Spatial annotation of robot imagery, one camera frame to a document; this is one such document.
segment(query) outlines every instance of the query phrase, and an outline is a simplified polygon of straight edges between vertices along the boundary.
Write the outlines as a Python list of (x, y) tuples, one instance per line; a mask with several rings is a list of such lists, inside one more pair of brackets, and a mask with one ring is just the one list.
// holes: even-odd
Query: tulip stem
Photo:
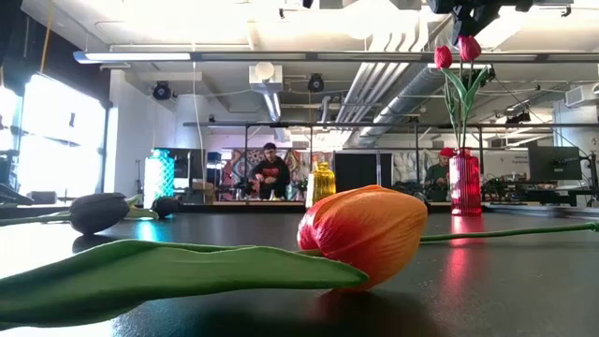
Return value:
[(1, 226), (18, 225), (18, 224), (33, 224), (39, 222), (50, 222), (50, 221), (68, 221), (71, 215), (48, 215), (48, 216), (34, 216), (27, 218), (16, 218), (16, 219), (2, 219), (0, 220)]
[(515, 235), (559, 233), (559, 232), (577, 231), (577, 230), (592, 230), (592, 231), (596, 232), (596, 231), (599, 231), (599, 223), (588, 223), (588, 224), (582, 224), (582, 225), (557, 226), (557, 227), (537, 227), (537, 228), (526, 228), (526, 229), (498, 230), (498, 231), (479, 232), (479, 233), (430, 235), (430, 236), (421, 237), (420, 242), (439, 242), (439, 241), (447, 241), (447, 240), (455, 240), (455, 239), (501, 238), (501, 237), (506, 237), (506, 236), (515, 236)]

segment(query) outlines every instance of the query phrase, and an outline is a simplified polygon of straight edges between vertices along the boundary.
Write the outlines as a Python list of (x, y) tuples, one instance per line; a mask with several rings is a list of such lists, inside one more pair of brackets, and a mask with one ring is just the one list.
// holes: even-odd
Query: equipment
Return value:
[(580, 156), (577, 147), (534, 146), (528, 149), (531, 180), (581, 180)]
[(527, 12), (533, 5), (565, 6), (574, 0), (427, 0), (435, 14), (453, 16), (453, 44), (458, 36), (475, 37), (495, 19), (502, 6), (515, 6), (516, 11)]
[(170, 89), (168, 81), (158, 81), (156, 86), (153, 88), (152, 96), (155, 100), (169, 100), (171, 98), (177, 98), (177, 93)]
[(325, 90), (325, 82), (320, 74), (313, 74), (308, 81), (308, 90), (311, 93), (320, 93)]

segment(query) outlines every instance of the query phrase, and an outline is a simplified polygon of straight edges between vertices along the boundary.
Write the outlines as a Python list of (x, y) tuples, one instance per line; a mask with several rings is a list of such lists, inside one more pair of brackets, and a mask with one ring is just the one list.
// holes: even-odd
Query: ceiling light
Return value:
[(127, 61), (189, 61), (189, 52), (73, 52), (81, 64), (97, 64)]
[[(431, 69), (436, 69), (437, 65), (436, 64), (427, 64), (427, 67), (431, 68)], [(475, 64), (473, 66), (473, 69), (479, 70), (479, 69), (485, 69), (485, 68), (490, 68), (490, 65), (485, 65), (485, 64)], [(449, 66), (449, 69), (460, 69), (460, 64), (452, 64), (451, 66)]]

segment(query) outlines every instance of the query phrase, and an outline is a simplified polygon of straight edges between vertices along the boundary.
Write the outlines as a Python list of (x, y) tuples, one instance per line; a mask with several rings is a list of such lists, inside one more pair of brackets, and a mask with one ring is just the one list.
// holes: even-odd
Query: man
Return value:
[(429, 196), (433, 201), (445, 201), (449, 183), (449, 158), (453, 156), (453, 150), (444, 148), (439, 153), (439, 164), (427, 169), (424, 185), (429, 188)]
[(277, 198), (285, 198), (285, 190), (289, 184), (289, 167), (277, 156), (277, 147), (273, 143), (264, 145), (266, 159), (258, 163), (251, 176), (260, 181), (260, 198), (269, 199), (271, 191)]

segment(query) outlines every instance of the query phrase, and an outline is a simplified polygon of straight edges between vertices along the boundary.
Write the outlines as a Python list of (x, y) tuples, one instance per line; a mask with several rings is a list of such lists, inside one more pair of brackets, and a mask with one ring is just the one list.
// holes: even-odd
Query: tulip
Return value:
[(473, 62), (480, 53), (480, 45), (474, 37), (458, 37), (458, 44), (460, 45), (460, 58), (466, 62)]
[(449, 69), (453, 63), (453, 56), (447, 46), (442, 46), (434, 51), (434, 63), (437, 65), (437, 70)]
[(152, 211), (158, 213), (160, 219), (177, 212), (179, 210), (179, 200), (176, 198), (161, 197), (153, 201)]
[(69, 208), (73, 229), (89, 235), (123, 220), (129, 206), (120, 193), (102, 193), (75, 199)]
[(395, 275), (412, 259), (427, 220), (417, 198), (378, 185), (318, 201), (299, 223), (298, 244), (369, 275), (365, 290)]

